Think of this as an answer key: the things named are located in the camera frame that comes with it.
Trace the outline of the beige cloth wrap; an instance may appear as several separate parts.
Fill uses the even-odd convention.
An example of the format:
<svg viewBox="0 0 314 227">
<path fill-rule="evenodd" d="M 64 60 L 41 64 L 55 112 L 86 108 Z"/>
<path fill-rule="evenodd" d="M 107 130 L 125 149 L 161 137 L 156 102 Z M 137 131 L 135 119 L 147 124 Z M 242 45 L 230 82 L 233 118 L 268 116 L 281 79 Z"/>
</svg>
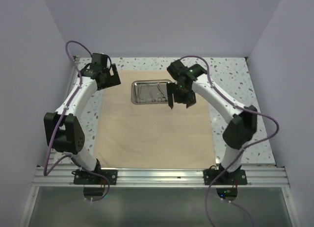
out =
<svg viewBox="0 0 314 227">
<path fill-rule="evenodd" d="M 137 80 L 164 80 L 166 71 L 121 71 L 121 84 L 104 90 L 94 156 L 103 167 L 206 169 L 216 164 L 209 104 L 133 104 Z"/>
</svg>

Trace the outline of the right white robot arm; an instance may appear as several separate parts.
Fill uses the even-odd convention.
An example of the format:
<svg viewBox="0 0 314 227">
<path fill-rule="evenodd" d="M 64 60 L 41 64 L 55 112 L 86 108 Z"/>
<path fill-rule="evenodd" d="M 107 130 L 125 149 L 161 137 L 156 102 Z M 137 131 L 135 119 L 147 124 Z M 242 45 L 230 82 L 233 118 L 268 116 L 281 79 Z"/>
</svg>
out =
<svg viewBox="0 0 314 227">
<path fill-rule="evenodd" d="M 241 166 L 244 147 L 257 131 L 257 109 L 238 102 L 215 84 L 210 78 L 209 67 L 203 68 L 199 64 L 187 67 L 179 59 L 167 67 L 167 72 L 174 80 L 166 85 L 170 108 L 174 103 L 191 107 L 199 95 L 225 120 L 227 127 L 222 137 L 226 150 L 218 177 L 222 183 L 230 184 Z"/>
</svg>

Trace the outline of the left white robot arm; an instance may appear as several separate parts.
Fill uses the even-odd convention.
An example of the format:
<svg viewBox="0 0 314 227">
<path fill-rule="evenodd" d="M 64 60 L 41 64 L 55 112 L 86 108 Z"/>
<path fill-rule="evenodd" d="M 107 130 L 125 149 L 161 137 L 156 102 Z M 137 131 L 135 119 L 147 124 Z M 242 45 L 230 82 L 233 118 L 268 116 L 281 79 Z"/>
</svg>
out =
<svg viewBox="0 0 314 227">
<path fill-rule="evenodd" d="M 62 105 L 44 116 L 48 150 L 63 154 L 80 168 L 86 170 L 84 177 L 91 184 L 101 181 L 102 172 L 98 161 L 85 146 L 85 135 L 79 118 L 89 99 L 97 91 L 121 83 L 116 65 L 103 53 L 93 53 L 91 61 L 78 71 L 76 82 Z"/>
</svg>

